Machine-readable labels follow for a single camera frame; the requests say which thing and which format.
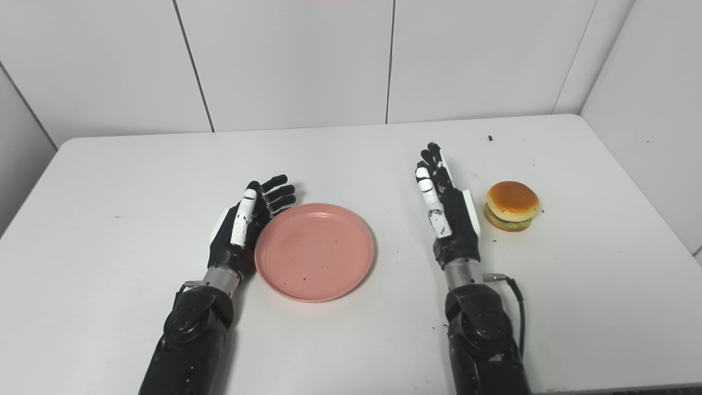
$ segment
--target table surface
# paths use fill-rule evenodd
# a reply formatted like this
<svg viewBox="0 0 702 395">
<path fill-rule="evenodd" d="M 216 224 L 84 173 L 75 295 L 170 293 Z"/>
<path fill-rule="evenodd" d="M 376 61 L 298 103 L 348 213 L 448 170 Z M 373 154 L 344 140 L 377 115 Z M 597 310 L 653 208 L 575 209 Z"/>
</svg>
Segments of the table surface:
<svg viewBox="0 0 702 395">
<path fill-rule="evenodd" d="M 516 278 L 526 299 L 534 392 L 702 382 L 702 269 L 588 125 L 548 115 L 69 141 L 0 240 L 3 391 L 135 394 L 174 292 L 204 275 L 223 207 L 286 172 L 302 202 L 367 222 L 373 268 L 321 304 L 255 277 L 218 388 L 452 394 L 446 284 L 413 175 L 428 141 L 476 205 L 506 179 L 541 199 L 525 232 L 480 219 L 485 271 Z"/>
</svg>

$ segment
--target hamburger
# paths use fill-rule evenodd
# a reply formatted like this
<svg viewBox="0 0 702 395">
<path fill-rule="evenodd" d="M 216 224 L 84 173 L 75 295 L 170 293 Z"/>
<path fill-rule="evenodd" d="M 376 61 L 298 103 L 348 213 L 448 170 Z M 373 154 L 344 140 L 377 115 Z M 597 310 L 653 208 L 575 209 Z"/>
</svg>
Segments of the hamburger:
<svg viewBox="0 0 702 395">
<path fill-rule="evenodd" d="M 531 225 L 538 211 L 538 197 L 523 183 L 502 181 L 487 191 L 483 214 L 497 229 L 520 232 Z"/>
</svg>

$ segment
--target robotic arm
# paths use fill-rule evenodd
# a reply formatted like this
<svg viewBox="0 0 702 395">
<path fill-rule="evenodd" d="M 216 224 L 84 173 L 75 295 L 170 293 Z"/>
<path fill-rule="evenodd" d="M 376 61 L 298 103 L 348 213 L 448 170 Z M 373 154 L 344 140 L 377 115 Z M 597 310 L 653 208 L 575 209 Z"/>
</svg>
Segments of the robotic arm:
<svg viewBox="0 0 702 395">
<path fill-rule="evenodd" d="M 415 176 L 437 235 L 434 256 L 449 286 L 446 319 L 456 393 L 530 394 L 522 365 L 523 346 L 520 351 L 512 337 L 512 323 L 501 296 L 484 282 L 511 282 L 520 306 L 521 294 L 512 279 L 482 273 L 475 206 L 470 191 L 453 185 L 441 148 L 429 143 L 421 156 Z"/>
<path fill-rule="evenodd" d="M 295 187 L 284 186 L 287 182 L 284 174 L 264 184 L 252 181 L 241 202 L 225 210 L 212 237 L 207 273 L 202 281 L 184 283 L 175 295 L 140 395 L 210 394 L 234 322 L 234 291 L 255 271 L 258 236 L 296 200 Z"/>
</svg>

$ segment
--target burger patty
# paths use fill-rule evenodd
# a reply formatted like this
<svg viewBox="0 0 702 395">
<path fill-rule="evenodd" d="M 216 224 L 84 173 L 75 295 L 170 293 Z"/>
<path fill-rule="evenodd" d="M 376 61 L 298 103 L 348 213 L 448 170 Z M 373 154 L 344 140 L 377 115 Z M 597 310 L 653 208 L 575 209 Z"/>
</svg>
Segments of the burger patty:
<svg viewBox="0 0 702 395">
<path fill-rule="evenodd" d="M 526 228 L 527 226 L 531 225 L 531 218 L 527 219 L 526 221 L 520 221 L 520 222 L 505 221 L 504 219 L 500 218 L 499 216 L 496 216 L 495 213 L 493 213 L 492 210 L 490 210 L 490 206 L 488 206 L 487 203 L 485 203 L 485 206 L 483 207 L 483 214 L 489 215 L 490 218 L 494 219 L 496 222 L 498 222 L 502 226 L 505 226 L 506 228 L 522 229 L 522 228 Z"/>
</svg>

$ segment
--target black cable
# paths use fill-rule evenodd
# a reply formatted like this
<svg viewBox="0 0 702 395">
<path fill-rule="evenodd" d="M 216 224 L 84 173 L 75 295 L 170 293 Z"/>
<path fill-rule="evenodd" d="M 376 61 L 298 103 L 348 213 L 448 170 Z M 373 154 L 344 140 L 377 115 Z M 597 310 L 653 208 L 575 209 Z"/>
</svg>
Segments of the black cable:
<svg viewBox="0 0 702 395">
<path fill-rule="evenodd" d="M 524 313 L 524 297 L 522 296 L 522 291 L 519 290 L 517 281 L 511 277 L 505 277 L 505 281 L 512 288 L 515 297 L 517 298 L 517 303 L 519 303 L 519 355 L 520 358 L 524 358 L 524 332 L 526 331 L 526 314 Z"/>
</svg>

